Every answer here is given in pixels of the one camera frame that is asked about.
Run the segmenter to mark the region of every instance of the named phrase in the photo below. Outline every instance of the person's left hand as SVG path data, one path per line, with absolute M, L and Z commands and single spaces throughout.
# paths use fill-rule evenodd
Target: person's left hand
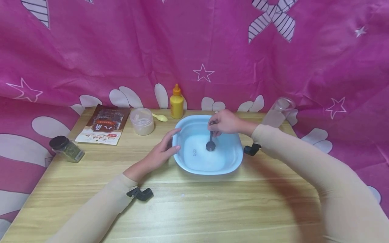
M 181 131 L 181 128 L 169 131 L 161 142 L 155 145 L 149 154 L 142 160 L 149 166 L 150 171 L 161 167 L 170 157 L 180 150 L 180 146 L 172 147 L 173 135 L 179 131 Z
M 144 175 L 161 167 L 171 156 L 176 154 L 181 147 L 172 147 L 172 137 L 181 129 L 169 131 L 144 159 L 126 169 L 123 174 L 135 182 L 139 182 Z

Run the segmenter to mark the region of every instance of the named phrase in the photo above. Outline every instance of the glass jar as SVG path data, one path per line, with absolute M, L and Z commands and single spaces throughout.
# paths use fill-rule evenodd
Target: glass jar
M 262 124 L 279 128 L 295 107 L 296 105 L 291 99 L 278 98 L 262 120 Z
M 78 163 L 85 155 L 85 152 L 77 144 L 65 136 L 51 139 L 49 145 L 57 154 L 64 154 L 69 162 Z

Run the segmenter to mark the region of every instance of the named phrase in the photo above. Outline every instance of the striped leaf pattern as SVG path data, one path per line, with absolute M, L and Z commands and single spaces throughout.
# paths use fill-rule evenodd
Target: striped leaf pattern
M 273 22 L 277 31 L 290 42 L 293 38 L 295 20 L 287 15 L 297 0 L 279 0 L 277 5 L 269 5 L 267 0 L 252 0 L 252 5 L 264 13 L 256 18 L 249 26 L 249 43 Z
M 21 0 L 23 6 L 49 28 L 49 9 L 46 0 Z

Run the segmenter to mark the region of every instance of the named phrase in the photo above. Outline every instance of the black plastic clamp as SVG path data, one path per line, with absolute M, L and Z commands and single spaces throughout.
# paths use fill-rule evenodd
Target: black plastic clamp
M 153 196 L 153 193 L 152 193 L 152 190 L 150 188 L 147 188 L 146 190 L 141 191 L 139 189 L 139 187 L 137 187 L 137 188 L 129 191 L 127 193 L 127 196 L 129 196 L 130 198 L 136 198 L 138 200 L 145 202 Z
M 257 144 L 257 143 L 253 143 L 250 146 L 245 146 L 244 149 L 243 149 L 243 152 L 245 152 L 245 154 L 248 154 L 250 156 L 254 156 L 260 149 L 262 148 L 261 145 Z

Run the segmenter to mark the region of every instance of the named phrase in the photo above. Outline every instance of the spoon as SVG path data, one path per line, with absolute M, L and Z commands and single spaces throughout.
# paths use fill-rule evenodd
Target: spoon
M 213 125 L 215 124 L 216 122 L 214 121 L 211 121 L 209 124 L 210 125 Z M 210 132 L 210 138 L 209 138 L 209 142 L 205 145 L 205 148 L 209 151 L 209 152 L 212 152 L 216 149 L 216 144 L 214 141 L 212 141 L 212 138 L 214 136 L 214 131 L 211 131 Z
M 168 118 L 165 117 L 164 115 L 156 115 L 156 114 L 152 113 L 152 116 L 155 117 L 156 119 L 158 119 L 159 121 L 163 121 L 163 122 L 167 122 L 168 121 Z

